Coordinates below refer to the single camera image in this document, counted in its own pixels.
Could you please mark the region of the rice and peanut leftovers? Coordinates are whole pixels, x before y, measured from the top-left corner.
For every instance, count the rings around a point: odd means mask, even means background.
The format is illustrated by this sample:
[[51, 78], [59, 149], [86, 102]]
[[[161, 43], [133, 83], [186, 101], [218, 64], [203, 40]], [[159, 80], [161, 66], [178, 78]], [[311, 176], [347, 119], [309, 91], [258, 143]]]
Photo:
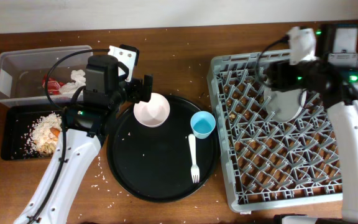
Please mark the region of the rice and peanut leftovers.
[[62, 117], [56, 113], [41, 116], [27, 127], [28, 132], [22, 135], [25, 155], [51, 156], [56, 148], [58, 137], [55, 137], [50, 128], [61, 128]]

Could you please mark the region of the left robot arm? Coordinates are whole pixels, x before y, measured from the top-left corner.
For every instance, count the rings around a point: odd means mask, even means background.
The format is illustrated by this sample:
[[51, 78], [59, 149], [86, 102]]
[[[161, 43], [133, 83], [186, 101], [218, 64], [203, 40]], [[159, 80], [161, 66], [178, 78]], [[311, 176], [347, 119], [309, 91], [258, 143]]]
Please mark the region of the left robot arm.
[[65, 223], [81, 181], [99, 154], [116, 113], [125, 102], [148, 102], [153, 78], [133, 79], [138, 55], [94, 55], [86, 84], [62, 108], [62, 131], [50, 164], [15, 223]]

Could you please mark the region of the white tissue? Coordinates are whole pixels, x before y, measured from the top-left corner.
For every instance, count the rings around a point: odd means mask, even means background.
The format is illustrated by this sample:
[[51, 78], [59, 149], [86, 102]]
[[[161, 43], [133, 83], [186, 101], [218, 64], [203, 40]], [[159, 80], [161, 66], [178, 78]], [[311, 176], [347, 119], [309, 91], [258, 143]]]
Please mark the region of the white tissue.
[[83, 70], [72, 70], [71, 71], [71, 80], [60, 87], [60, 94], [71, 94], [77, 91], [79, 87], [86, 85], [85, 72]]

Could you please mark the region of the grey plate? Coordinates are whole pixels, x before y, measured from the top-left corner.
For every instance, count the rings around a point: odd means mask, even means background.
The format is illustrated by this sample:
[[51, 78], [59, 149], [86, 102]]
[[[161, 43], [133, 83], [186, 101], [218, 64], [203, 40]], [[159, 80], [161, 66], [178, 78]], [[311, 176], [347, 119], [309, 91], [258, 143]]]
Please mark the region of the grey plate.
[[264, 90], [265, 109], [279, 123], [289, 122], [300, 115], [306, 103], [306, 91], [301, 89], [286, 92]]

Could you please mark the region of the red snack wrapper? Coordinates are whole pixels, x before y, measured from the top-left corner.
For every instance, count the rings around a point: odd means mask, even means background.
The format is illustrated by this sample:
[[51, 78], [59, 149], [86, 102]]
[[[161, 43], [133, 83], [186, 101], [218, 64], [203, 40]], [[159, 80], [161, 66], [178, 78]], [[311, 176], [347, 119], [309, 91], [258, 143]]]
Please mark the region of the red snack wrapper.
[[54, 78], [49, 78], [47, 84], [47, 90], [49, 95], [60, 95], [60, 89], [64, 85], [65, 84], [63, 82], [58, 82]]

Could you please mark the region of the light blue cup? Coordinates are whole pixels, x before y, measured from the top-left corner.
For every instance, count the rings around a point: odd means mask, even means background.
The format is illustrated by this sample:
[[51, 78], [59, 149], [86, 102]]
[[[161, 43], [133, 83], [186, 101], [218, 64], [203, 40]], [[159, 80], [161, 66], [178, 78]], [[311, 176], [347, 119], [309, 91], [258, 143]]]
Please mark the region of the light blue cup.
[[215, 117], [207, 111], [196, 112], [190, 119], [193, 134], [198, 139], [206, 139], [215, 129]]

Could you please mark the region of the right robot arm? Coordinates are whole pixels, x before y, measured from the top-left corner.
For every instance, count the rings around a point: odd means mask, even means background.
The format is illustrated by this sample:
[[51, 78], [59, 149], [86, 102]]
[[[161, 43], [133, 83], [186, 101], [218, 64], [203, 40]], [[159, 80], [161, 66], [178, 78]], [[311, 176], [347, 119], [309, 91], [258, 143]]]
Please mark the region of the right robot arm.
[[280, 41], [289, 58], [270, 63], [264, 101], [277, 122], [297, 118], [317, 92], [333, 127], [342, 175], [342, 223], [358, 223], [358, 27], [291, 28]]

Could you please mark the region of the orange carrot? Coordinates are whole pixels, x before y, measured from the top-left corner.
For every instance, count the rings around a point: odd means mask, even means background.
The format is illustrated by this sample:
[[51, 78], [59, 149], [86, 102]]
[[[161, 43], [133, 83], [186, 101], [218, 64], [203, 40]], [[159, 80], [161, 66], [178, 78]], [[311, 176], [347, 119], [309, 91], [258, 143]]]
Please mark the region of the orange carrot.
[[50, 128], [50, 132], [55, 136], [58, 137], [60, 134], [60, 130], [57, 128]]

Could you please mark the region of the white plastic fork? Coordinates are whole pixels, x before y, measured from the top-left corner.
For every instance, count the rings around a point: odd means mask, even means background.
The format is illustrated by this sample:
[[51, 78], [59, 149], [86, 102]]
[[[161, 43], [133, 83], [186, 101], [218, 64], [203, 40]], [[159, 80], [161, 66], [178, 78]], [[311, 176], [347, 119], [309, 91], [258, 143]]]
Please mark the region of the white plastic fork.
[[197, 184], [200, 181], [200, 169], [197, 165], [196, 161], [196, 137], [194, 134], [190, 134], [188, 136], [188, 142], [190, 147], [190, 154], [191, 154], [191, 178], [194, 184]]

